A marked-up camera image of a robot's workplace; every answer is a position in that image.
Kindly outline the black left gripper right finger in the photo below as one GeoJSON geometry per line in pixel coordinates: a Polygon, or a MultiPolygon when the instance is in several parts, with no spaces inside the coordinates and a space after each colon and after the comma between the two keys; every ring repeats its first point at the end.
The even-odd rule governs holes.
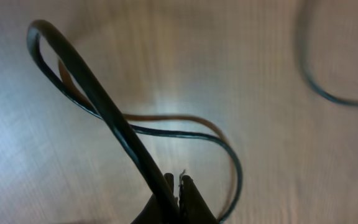
{"type": "Polygon", "coordinates": [[[180,174],[179,208],[181,223],[218,224],[193,179],[183,171],[180,174]]]}

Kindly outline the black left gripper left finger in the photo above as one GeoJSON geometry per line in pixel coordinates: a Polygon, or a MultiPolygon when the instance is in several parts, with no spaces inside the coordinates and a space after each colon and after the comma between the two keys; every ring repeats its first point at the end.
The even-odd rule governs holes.
{"type": "Polygon", "coordinates": [[[158,203],[156,196],[152,194],[149,201],[131,222],[131,224],[169,224],[172,223],[172,216],[169,215],[158,203]]]}

